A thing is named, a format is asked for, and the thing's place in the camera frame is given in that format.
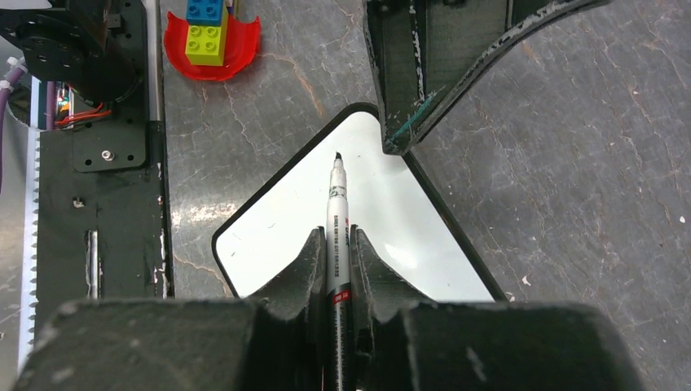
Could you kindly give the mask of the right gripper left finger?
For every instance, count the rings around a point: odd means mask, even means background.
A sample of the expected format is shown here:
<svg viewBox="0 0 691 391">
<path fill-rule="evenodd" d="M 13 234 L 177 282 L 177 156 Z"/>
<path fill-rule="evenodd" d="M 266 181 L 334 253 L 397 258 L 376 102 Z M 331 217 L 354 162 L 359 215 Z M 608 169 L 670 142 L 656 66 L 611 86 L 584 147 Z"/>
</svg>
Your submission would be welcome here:
<svg viewBox="0 0 691 391">
<path fill-rule="evenodd" d="M 16 390 L 318 390 L 322 228 L 250 297 L 71 301 L 39 332 Z"/>
</svg>

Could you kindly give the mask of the white marker pen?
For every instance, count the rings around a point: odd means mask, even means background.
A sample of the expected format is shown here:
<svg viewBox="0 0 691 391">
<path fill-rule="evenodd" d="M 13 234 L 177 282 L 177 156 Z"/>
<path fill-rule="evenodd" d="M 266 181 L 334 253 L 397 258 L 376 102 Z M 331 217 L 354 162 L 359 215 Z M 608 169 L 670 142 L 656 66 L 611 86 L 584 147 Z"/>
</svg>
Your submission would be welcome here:
<svg viewBox="0 0 691 391">
<path fill-rule="evenodd" d="M 346 171 L 341 153 L 330 173 L 326 230 L 326 293 L 328 310 L 328 362 L 326 390 L 354 390 L 352 308 L 350 284 L 349 206 Z"/>
</svg>

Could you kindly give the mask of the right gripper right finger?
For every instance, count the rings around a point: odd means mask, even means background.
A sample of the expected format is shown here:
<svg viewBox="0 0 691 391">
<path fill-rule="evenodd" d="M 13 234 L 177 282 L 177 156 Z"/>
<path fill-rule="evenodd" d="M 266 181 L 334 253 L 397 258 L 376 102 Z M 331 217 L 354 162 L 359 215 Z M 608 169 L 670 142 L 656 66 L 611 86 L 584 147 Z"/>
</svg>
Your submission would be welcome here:
<svg viewBox="0 0 691 391">
<path fill-rule="evenodd" d="M 622 337 L 575 302 L 440 302 L 350 233 L 362 390 L 641 390 Z"/>
</svg>

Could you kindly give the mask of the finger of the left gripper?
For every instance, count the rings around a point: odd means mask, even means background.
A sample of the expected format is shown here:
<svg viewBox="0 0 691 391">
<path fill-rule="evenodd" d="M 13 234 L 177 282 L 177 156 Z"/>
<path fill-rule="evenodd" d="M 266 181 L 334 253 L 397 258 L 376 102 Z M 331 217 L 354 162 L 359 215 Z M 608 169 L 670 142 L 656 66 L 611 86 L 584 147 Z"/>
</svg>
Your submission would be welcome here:
<svg viewBox="0 0 691 391">
<path fill-rule="evenodd" d="M 382 150 L 409 152 L 494 63 L 532 33 L 601 1 L 366 1 L 363 34 Z"/>
</svg>

